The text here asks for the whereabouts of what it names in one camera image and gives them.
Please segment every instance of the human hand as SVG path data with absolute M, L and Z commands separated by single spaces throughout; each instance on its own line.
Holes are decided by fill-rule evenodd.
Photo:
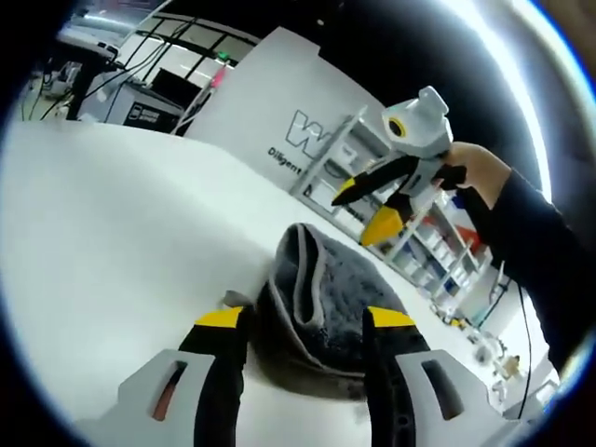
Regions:
M 466 181 L 458 186 L 475 188 L 490 210 L 511 175 L 511 168 L 500 158 L 469 142 L 454 142 L 443 161 L 451 166 L 466 167 Z

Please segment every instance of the white table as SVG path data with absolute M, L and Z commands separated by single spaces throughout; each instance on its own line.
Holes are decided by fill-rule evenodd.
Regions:
M 373 261 L 429 345 L 475 369 L 467 341 L 408 281 L 221 149 L 73 122 L 15 123 L 5 149 L 7 314 L 33 379 L 67 420 L 103 413 L 118 385 L 177 346 L 226 290 L 255 297 L 296 222 Z M 238 445 L 369 445 L 364 403 L 292 394 L 245 376 Z

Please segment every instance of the desk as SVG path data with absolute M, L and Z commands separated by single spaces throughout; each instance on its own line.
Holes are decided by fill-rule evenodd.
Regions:
M 433 349 L 474 369 L 416 288 L 225 151 L 146 130 L 14 123 L 0 178 L 9 324 L 33 379 L 67 420 L 118 385 L 228 289 L 255 297 L 286 228 L 307 222 L 370 259 Z M 471 363 L 464 359 L 469 355 Z M 366 404 L 315 399 L 245 374 L 239 446 L 362 446 Z

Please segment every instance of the black sleeve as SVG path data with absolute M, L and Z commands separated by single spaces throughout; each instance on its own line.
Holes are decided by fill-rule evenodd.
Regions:
M 560 213 L 515 171 L 488 217 L 488 243 L 508 276 L 527 290 L 560 372 L 595 320 L 594 260 Z

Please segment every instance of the gray towel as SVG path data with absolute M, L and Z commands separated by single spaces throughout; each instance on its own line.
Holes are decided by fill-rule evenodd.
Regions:
M 369 305 L 406 313 L 373 263 L 297 223 L 279 242 L 257 313 L 265 337 L 295 360 L 323 373 L 361 377 L 362 314 Z M 400 353 L 427 350 L 415 327 L 406 332 L 395 340 Z

